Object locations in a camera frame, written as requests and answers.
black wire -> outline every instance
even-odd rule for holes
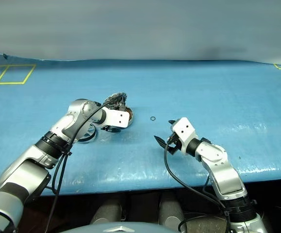
[[[211,194],[211,193],[209,193],[209,192],[207,192],[207,191],[205,190],[205,189],[206,189],[206,186],[207,186],[207,184],[208,184],[208,182],[209,182],[209,175],[208,175],[208,177],[207,177],[206,183],[205,183],[204,186],[203,186],[203,189],[202,189],[203,193],[207,194],[209,197],[212,197],[213,199],[215,199],[216,201],[218,201],[218,202],[220,203],[220,205],[222,206],[223,210],[225,210],[224,204],[223,204],[217,197],[215,197],[213,194]],[[228,213],[226,214],[226,221],[227,221],[227,226],[226,226],[226,231],[225,231],[225,233],[228,233],[228,232],[230,232],[230,225],[231,225],[231,223],[230,223],[231,220],[230,220],[230,216],[229,216]]]
[[[221,206],[223,209],[225,209],[225,208],[226,208],[225,205],[224,205],[215,195],[213,195],[213,194],[211,194],[211,193],[209,193],[209,192],[207,192],[207,191],[205,190],[205,188],[206,188],[208,182],[209,182],[209,176],[207,177],[206,183],[205,183],[204,186],[203,186],[202,192],[205,193],[207,196],[211,197],[212,199],[214,199],[215,201],[217,201],[217,202],[220,204],[220,206]]]
[[[59,159],[58,161],[58,164],[56,166],[56,169],[55,169],[55,172],[54,172],[54,175],[53,175],[53,179],[52,179],[52,192],[53,194],[56,194],[57,190],[55,189],[55,182],[56,182],[56,176],[57,176],[57,173],[58,173],[58,170],[59,170],[59,167],[61,166],[61,163],[63,161],[63,156]]]
[[[181,232],[181,226],[182,226],[184,223],[189,222],[189,221],[192,221],[192,220],[197,219],[197,218],[202,218],[202,217],[215,217],[215,218],[219,218],[219,219],[222,220],[222,218],[217,217],[217,216],[215,216],[215,215],[200,215],[200,216],[197,216],[197,217],[191,217],[191,218],[188,218],[188,219],[186,219],[186,220],[183,220],[183,221],[181,221],[181,222],[179,223],[179,225],[178,225],[178,231]]]
[[[115,98],[113,98],[112,100],[104,103],[103,105],[101,105],[100,107],[98,107],[96,110],[94,110],[91,115],[88,116],[88,118],[79,126],[79,128],[76,130],[76,132],[74,133],[68,147],[66,148],[66,151],[64,151],[56,169],[55,169],[55,173],[54,173],[54,176],[53,176],[53,180],[52,180],[52,192],[56,192],[55,193],[55,198],[54,198],[54,202],[52,204],[52,207],[51,207],[51,211],[50,211],[50,215],[49,215],[49,218],[48,218],[48,222],[47,222],[47,226],[46,226],[46,229],[45,229],[45,233],[47,233],[48,231],[48,228],[50,226],[50,222],[51,222],[51,219],[52,219],[52,216],[53,216],[53,213],[54,213],[54,209],[55,209],[55,206],[56,206],[56,203],[57,203],[57,199],[58,199],[58,196],[59,196],[59,192],[61,190],[61,185],[62,185],[62,180],[63,180],[63,176],[64,176],[64,172],[65,172],[65,167],[66,167],[66,162],[67,162],[67,158],[68,156],[70,155],[70,150],[72,148],[72,145],[73,145],[73,142],[74,140],[76,139],[76,136],[77,134],[79,133],[80,129],[83,127],[83,125],[86,124],[86,122],[96,113],[98,112],[100,109],[102,109],[104,106],[108,105],[109,103],[112,103],[114,101],[116,101],[117,99],[119,99],[120,97],[122,97],[122,94],[121,95],[118,95],[116,96]],[[55,190],[55,180],[56,180],[56,176],[57,176],[57,172],[58,172],[58,168],[60,166],[60,163],[61,161],[63,160],[64,158],[64,162],[63,162],[63,167],[62,167],[62,171],[61,171],[61,174],[60,174],[60,177],[59,177],[59,182],[58,182],[58,187],[57,187],[57,190]]]
[[[219,202],[217,202],[216,200],[214,200],[214,199],[208,197],[207,195],[205,195],[205,194],[203,194],[203,193],[201,193],[201,192],[199,192],[199,191],[197,191],[197,190],[191,188],[191,187],[188,186],[186,183],[184,183],[183,181],[181,181],[181,180],[170,170],[170,168],[169,168],[169,166],[168,166],[168,162],[167,162],[167,148],[168,148],[168,145],[169,145],[169,142],[166,143],[166,146],[165,146],[165,149],[164,149],[164,162],[165,162],[165,166],[166,166],[166,169],[167,169],[168,173],[169,173],[178,183],[180,183],[183,187],[185,187],[185,188],[187,188],[188,190],[190,190],[191,192],[193,192],[193,193],[195,193],[195,194],[197,194],[197,195],[199,195],[199,196],[205,198],[206,200],[208,200],[208,201],[214,203],[215,205],[220,206],[220,203],[219,203]]]
[[[184,183],[183,181],[181,181],[169,168],[168,166],[168,163],[167,163],[167,148],[169,146],[169,142],[166,143],[166,146],[165,146],[165,149],[164,149],[164,162],[165,162],[165,166],[166,166],[166,169],[168,171],[168,173],[178,182],[180,183],[183,187],[187,188],[188,190],[192,191],[193,193],[205,198],[206,200],[220,206],[222,208],[222,210],[224,211],[226,209],[225,205],[217,198],[215,197],[214,195],[210,194],[209,196],[191,188],[190,186],[188,186],[186,183]],[[205,186],[203,187],[203,190],[204,188],[207,186],[208,184],[208,181],[209,181],[209,177],[207,178],[207,181],[205,183]],[[230,216],[228,214],[226,214],[226,220],[227,220],[227,227],[226,227],[226,231],[225,233],[228,233],[229,232],[229,228],[230,228]]]
[[[53,213],[54,213],[55,205],[57,203],[59,192],[60,192],[61,186],[62,186],[62,181],[63,181],[63,176],[64,176],[64,172],[65,172],[65,167],[66,167],[68,155],[64,154],[62,157],[64,157],[62,172],[61,172],[61,175],[59,177],[59,182],[58,182],[58,186],[57,186],[57,192],[56,192],[56,195],[55,195],[52,207],[51,207],[50,215],[49,215],[48,222],[47,222],[47,227],[46,227],[46,229],[44,231],[45,233],[48,232],[48,229],[49,229],[49,226],[50,226],[50,222],[51,222],[51,219],[52,219],[52,216],[53,216]]]

white backdrop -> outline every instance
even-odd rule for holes
[[[0,53],[281,64],[281,0],[0,0]]]

robotic arm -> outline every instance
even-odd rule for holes
[[[181,150],[183,154],[192,155],[202,163],[209,173],[217,198],[230,214],[232,232],[266,233],[264,224],[253,208],[241,178],[228,161],[226,150],[205,138],[199,140],[194,127],[186,117],[169,122],[172,124],[173,133],[167,142],[174,143],[175,147],[168,147],[167,150],[171,154],[176,150]],[[165,148],[164,140],[155,138]]]
[[[110,101],[121,102],[122,97],[126,98],[126,94],[117,93]],[[131,118],[128,111],[107,107],[98,110],[100,107],[101,104],[91,100],[79,99],[72,102],[66,115],[2,173],[0,232],[13,232],[21,219],[24,203],[39,196],[50,181],[51,176],[47,169],[55,167],[59,158],[68,153],[72,144],[86,134],[91,123],[101,128],[128,126]]]

